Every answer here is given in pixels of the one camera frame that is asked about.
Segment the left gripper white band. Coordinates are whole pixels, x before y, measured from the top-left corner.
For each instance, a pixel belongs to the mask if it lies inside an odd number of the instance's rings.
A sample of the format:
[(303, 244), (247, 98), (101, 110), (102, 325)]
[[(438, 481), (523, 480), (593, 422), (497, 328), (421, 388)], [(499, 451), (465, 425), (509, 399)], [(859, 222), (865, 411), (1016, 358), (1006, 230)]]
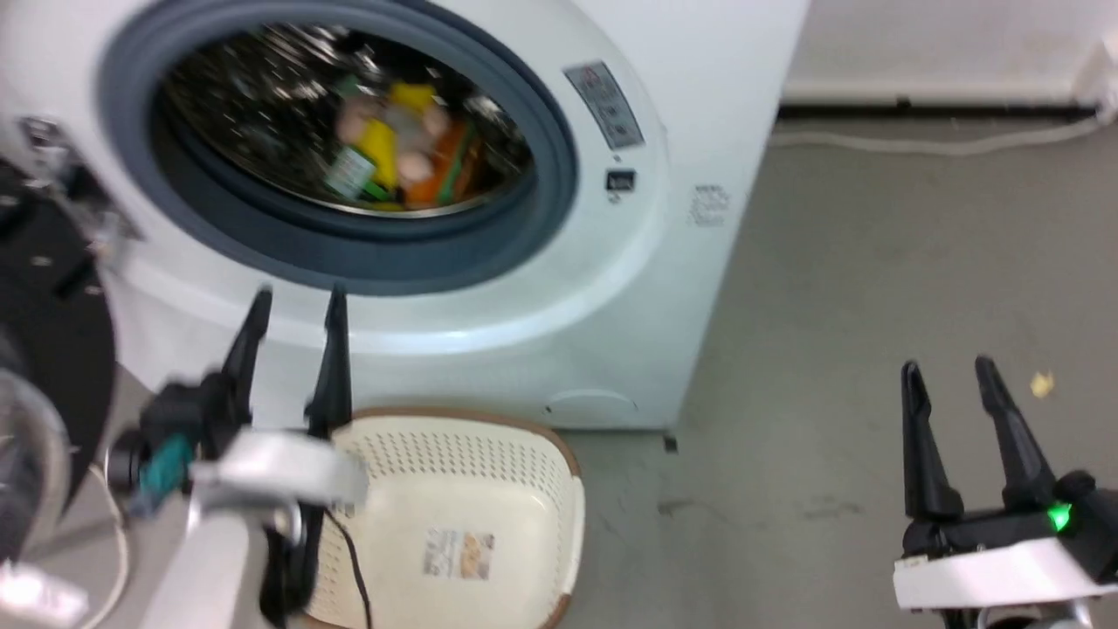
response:
[(325, 346), (302, 430), (257, 429), (252, 422), (252, 383), (273, 299), (271, 287), (256, 290), (221, 374), (165, 385), (138, 423), (108, 446), (108, 486), (127, 494), (135, 516), (159, 509), (173, 490), (206, 483), (321, 508), (363, 505), (364, 466), (331, 439), (353, 414), (345, 287), (337, 284), (330, 295)]

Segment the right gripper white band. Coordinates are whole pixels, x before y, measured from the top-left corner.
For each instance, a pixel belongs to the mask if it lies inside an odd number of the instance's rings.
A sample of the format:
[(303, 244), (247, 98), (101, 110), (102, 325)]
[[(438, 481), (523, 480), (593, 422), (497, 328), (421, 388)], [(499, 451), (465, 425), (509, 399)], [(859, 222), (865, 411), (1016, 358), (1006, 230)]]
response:
[(904, 362), (904, 513), (915, 521), (894, 563), (897, 606), (906, 612), (983, 612), (1114, 595), (1115, 490), (1095, 486), (1082, 470), (1057, 482), (994, 359), (977, 356), (975, 374), (994, 425), (1010, 511), (963, 516), (961, 494), (948, 482), (935, 444), (925, 378), (918, 362)]

